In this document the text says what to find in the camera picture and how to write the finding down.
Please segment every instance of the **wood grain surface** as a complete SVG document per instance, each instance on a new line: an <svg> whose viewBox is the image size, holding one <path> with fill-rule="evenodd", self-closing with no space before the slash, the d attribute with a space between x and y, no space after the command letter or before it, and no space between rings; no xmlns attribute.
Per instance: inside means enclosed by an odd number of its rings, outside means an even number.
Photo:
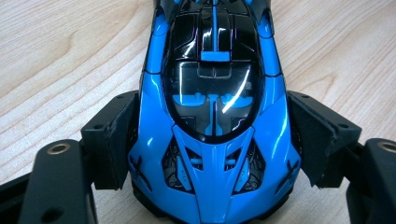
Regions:
<svg viewBox="0 0 396 224"><path fill-rule="evenodd" d="M396 140L396 1L272 1L288 89ZM119 93L137 90L152 1L0 2L0 184L31 171L37 151L80 128ZM348 223L347 181L309 186L300 173L267 223ZM101 223L171 223L122 191L96 191Z"/></svg>

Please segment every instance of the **blue toy car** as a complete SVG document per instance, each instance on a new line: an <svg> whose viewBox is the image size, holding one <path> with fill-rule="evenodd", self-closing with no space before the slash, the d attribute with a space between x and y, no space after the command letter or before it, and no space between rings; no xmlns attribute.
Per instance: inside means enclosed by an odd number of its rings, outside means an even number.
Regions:
<svg viewBox="0 0 396 224"><path fill-rule="evenodd" d="M136 198L188 223L241 223L286 201L301 167L269 0L154 0Z"/></svg>

